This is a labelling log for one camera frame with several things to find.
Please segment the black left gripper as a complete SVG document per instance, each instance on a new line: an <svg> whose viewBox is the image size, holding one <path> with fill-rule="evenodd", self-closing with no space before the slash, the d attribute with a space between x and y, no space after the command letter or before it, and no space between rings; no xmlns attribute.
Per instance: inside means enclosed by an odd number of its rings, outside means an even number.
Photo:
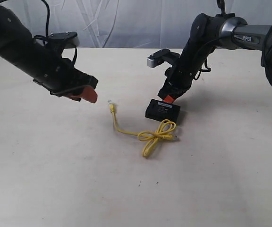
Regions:
<svg viewBox="0 0 272 227"><path fill-rule="evenodd" d="M74 68L73 62L62 58L34 39L27 42L12 41L0 49L0 57L33 78L51 95L96 103L98 80Z"/></svg>

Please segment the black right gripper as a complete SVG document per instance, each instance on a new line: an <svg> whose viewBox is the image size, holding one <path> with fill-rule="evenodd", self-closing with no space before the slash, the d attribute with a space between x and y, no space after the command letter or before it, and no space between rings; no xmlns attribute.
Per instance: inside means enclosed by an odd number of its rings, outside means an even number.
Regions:
<svg viewBox="0 0 272 227"><path fill-rule="evenodd" d="M223 17L199 14L193 21L189 40L179 59L166 71L166 81L158 93L163 102L172 104L185 94L219 40Z"/></svg>

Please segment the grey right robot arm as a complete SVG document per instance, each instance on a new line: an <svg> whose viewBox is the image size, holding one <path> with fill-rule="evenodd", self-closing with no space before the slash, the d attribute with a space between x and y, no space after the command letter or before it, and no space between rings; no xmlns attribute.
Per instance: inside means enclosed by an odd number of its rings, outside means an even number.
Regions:
<svg viewBox="0 0 272 227"><path fill-rule="evenodd" d="M272 86L272 25L249 25L234 15L210 17L201 13L193 21L181 55L166 70L166 80L158 97L173 103L184 95L217 48L261 51L261 66Z"/></svg>

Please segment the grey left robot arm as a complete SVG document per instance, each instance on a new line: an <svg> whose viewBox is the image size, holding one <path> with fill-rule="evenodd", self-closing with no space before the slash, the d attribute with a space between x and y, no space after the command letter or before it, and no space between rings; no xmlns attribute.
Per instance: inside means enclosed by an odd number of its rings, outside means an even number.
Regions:
<svg viewBox="0 0 272 227"><path fill-rule="evenodd" d="M64 49L78 45L77 32L32 35L12 10L0 5L0 57L53 96L96 103L98 79L75 68L76 55L72 60L62 56Z"/></svg>

